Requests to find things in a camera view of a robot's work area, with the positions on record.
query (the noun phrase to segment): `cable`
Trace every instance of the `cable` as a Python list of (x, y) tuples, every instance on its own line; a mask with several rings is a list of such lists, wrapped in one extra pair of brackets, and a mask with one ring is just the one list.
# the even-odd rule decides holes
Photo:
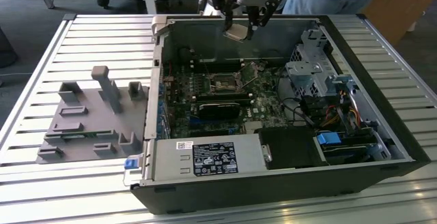
[(359, 114), (353, 108), (350, 108), (349, 111), (355, 115), (355, 123), (357, 123), (357, 126), (359, 128)]
[(335, 115), (327, 122), (325, 122), (321, 127), (326, 127), (329, 124), (333, 124), (339, 119), (339, 116)]
[(300, 99), (295, 97), (287, 97), (282, 101), (284, 102), (286, 100), (294, 100), (295, 102), (300, 102)]
[(312, 122), (312, 120), (306, 116), (306, 115), (303, 115), (302, 113), (298, 113), (295, 110), (292, 110), (287, 105), (284, 105), (283, 103), (282, 103), (282, 105), (283, 105), (283, 107), (290, 111), (290, 112), (292, 112), (292, 115), (298, 115), (306, 122), (307, 122), (307, 124), (308, 125), (311, 125), (311, 126), (315, 126), (315, 123)]
[(278, 75), (278, 80), (275, 82), (275, 95), (276, 95), (276, 98), (278, 98), (278, 101), (280, 103), (280, 105), (292, 113), (292, 115), (298, 115), (306, 122), (308, 125), (314, 126), (315, 123), (312, 122), (312, 120), (306, 116), (303, 115), (302, 113), (298, 113), (295, 110), (292, 110), (286, 104), (284, 104), (284, 100), (288, 99), (288, 98), (284, 98), (283, 100), (280, 99), (279, 97), (279, 81), (280, 81), (280, 77), (282, 77), (282, 72), (284, 71), (286, 67), (282, 67), (280, 68), (280, 71), (279, 71), (279, 75)]
[(327, 109), (326, 109), (326, 120), (327, 120), (327, 115), (329, 115), (329, 112), (330, 112), (330, 109), (331, 108), (335, 108), (335, 106), (334, 105), (330, 105), (329, 107), (327, 107)]
[(291, 122), (291, 126), (294, 126), (294, 122), (300, 121), (300, 120), (295, 120), (295, 114), (296, 114), (295, 109), (296, 109), (296, 108), (300, 108), (300, 106), (298, 105), (298, 106), (292, 109), (292, 120), (288, 120), (288, 122)]
[(0, 77), (4, 77), (4, 76), (14, 76), (14, 75), (32, 75), (33, 72), (29, 72), (29, 73), (9, 73), (9, 74), (0, 74)]

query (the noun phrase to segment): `table leg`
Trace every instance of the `table leg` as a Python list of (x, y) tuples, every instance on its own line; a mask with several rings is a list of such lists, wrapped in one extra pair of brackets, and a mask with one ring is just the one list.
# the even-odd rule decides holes
[(109, 9), (109, 0), (97, 0), (97, 5), (104, 9)]
[(5, 34), (0, 28), (0, 68), (13, 64), (18, 56), (16, 55)]
[(147, 14), (156, 14), (156, 0), (144, 0), (147, 7)]
[(144, 0), (136, 0), (136, 9), (139, 14), (147, 13), (147, 7)]
[(53, 9), (55, 8), (55, 3), (53, 0), (44, 0), (45, 6), (48, 9)]

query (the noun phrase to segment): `barcode label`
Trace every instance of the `barcode label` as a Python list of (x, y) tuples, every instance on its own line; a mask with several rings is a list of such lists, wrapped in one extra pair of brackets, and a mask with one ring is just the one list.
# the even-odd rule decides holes
[(178, 141), (176, 142), (176, 149), (191, 149), (192, 148), (192, 141)]
[(235, 169), (236, 168), (236, 164), (230, 164), (230, 165), (226, 165), (226, 167), (223, 167), (226, 169)]

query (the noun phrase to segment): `motherboard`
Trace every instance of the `motherboard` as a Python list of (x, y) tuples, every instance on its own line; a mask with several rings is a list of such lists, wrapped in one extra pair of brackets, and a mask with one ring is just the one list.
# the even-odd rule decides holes
[(286, 126), (275, 92), (278, 73), (279, 68), (260, 60), (234, 61), (219, 68), (192, 61), (168, 70), (164, 86), (171, 138), (240, 135)]

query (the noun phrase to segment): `black cable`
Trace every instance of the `black cable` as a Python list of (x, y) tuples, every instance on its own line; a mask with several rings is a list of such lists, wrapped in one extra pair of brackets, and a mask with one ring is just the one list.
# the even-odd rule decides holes
[(282, 72), (284, 71), (286, 67), (282, 67), (280, 68), (280, 71), (279, 71), (279, 75), (278, 75), (278, 80), (276, 80), (276, 83), (275, 83), (275, 95), (276, 95), (276, 98), (278, 98), (278, 101), (280, 103), (280, 105), (283, 105), (283, 107), (292, 113), (292, 120), (294, 120), (294, 115), (298, 115), (306, 122), (308, 125), (311, 125), (312, 127), (315, 126), (315, 123), (312, 122), (312, 120), (306, 116), (303, 115), (302, 113), (298, 113), (295, 111), (295, 108), (294, 110), (284, 104), (284, 100), (287, 99), (292, 99), (291, 97), (288, 98), (284, 98), (283, 100), (280, 99), (279, 97), (279, 81), (280, 81), (280, 77), (282, 77)]
[(294, 109), (291, 109), (287, 105), (284, 105), (283, 103), (282, 103), (282, 105), (284, 106), (284, 108), (290, 111), (290, 112), (292, 112), (292, 115), (298, 115), (304, 121), (306, 121), (306, 123), (308, 124), (308, 125), (311, 125), (312, 127), (315, 127), (315, 123), (312, 122), (312, 120), (306, 116), (306, 115), (303, 115), (302, 113), (298, 113), (296, 111), (295, 111), (295, 108)]
[(294, 109), (292, 109), (292, 120), (288, 120), (288, 122), (291, 122), (291, 126), (294, 126), (294, 122), (296, 122), (295, 120), (295, 109), (300, 108), (300, 106), (298, 105)]
[(295, 102), (300, 102), (300, 99), (295, 97), (287, 97), (282, 100), (282, 102), (284, 102), (286, 100), (294, 100)]

